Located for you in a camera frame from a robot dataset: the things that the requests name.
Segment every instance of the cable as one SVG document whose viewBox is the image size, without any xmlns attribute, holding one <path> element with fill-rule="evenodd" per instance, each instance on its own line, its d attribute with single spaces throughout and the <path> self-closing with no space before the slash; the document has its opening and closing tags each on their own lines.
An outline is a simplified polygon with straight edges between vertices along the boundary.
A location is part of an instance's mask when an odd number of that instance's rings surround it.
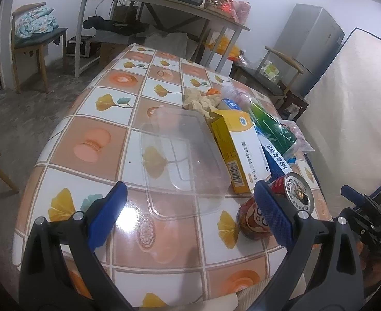
<svg viewBox="0 0 381 311">
<path fill-rule="evenodd" d="M 110 11 L 108 12 L 108 19 L 110 20 L 110 14 L 111 14 L 111 9 L 112 9 L 112 6 L 114 4 L 114 0 L 111 2 L 111 5 L 110 5 Z"/>
<path fill-rule="evenodd" d="M 98 6 L 100 6 L 100 4 L 103 3 L 103 1 L 104 1 L 104 0 L 101 0 L 101 2 L 96 6 L 96 12 L 95 12 L 95 13 L 96 13 L 96 16 L 98 16 L 98 15 L 97 15 L 97 8 L 98 8 Z"/>
</svg>

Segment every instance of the barcode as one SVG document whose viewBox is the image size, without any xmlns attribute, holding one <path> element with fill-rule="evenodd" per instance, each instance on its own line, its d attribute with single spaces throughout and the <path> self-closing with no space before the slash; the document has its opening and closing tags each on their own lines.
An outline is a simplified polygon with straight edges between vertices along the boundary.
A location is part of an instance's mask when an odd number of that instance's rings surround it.
<svg viewBox="0 0 381 311">
<path fill-rule="evenodd" d="M 241 171 L 238 167 L 238 162 L 230 161 L 228 163 L 229 173 L 232 177 L 232 182 L 235 187 L 243 186 L 243 179 L 241 175 Z"/>
</svg>

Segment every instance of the black box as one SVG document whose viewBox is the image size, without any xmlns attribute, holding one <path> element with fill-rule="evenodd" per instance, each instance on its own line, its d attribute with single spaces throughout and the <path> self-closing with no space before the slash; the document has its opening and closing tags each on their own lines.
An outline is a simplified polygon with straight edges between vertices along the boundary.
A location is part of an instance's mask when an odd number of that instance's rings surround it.
<svg viewBox="0 0 381 311">
<path fill-rule="evenodd" d="M 74 36 L 67 41 L 67 56 L 75 56 L 75 39 Z M 91 39 L 92 36 L 81 36 L 80 57 L 89 58 L 100 49 L 101 42 L 93 42 Z"/>
</svg>

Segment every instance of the tile pattern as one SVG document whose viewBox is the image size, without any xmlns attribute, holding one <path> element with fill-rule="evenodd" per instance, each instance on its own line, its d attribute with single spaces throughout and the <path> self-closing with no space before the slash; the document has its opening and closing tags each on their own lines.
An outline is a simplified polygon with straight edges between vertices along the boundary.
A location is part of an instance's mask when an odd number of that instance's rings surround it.
<svg viewBox="0 0 381 311">
<path fill-rule="evenodd" d="M 273 236 L 250 241 L 235 224 L 248 196 L 230 188 L 219 211 L 178 220 L 161 220 L 149 205 L 151 199 L 167 216 L 174 216 L 177 209 L 174 198 L 154 193 L 150 198 L 146 191 L 142 124 L 160 107 L 181 108 L 184 87 L 206 92 L 223 86 L 249 92 L 275 110 L 266 96 L 201 65 L 139 45 L 126 48 L 81 93 L 41 153 L 16 221 L 14 265 L 21 265 L 36 217 L 66 219 L 121 180 L 129 187 L 128 202 L 96 255 L 133 306 L 175 306 L 215 298 L 273 274 L 285 249 Z M 330 219 L 307 163 L 299 158 L 293 170 L 308 179 L 316 216 Z M 69 247 L 62 249 L 75 286 L 85 292 Z"/>
</svg>

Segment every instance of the clear plastic container lid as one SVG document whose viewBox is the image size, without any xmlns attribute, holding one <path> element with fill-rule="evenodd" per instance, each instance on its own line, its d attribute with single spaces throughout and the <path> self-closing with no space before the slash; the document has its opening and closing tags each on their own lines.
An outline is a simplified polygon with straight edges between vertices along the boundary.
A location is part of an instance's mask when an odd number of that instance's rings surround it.
<svg viewBox="0 0 381 311">
<path fill-rule="evenodd" d="M 231 177 L 200 113 L 157 109 L 141 126 L 141 153 L 157 216 L 185 218 L 219 209 Z"/>
</svg>

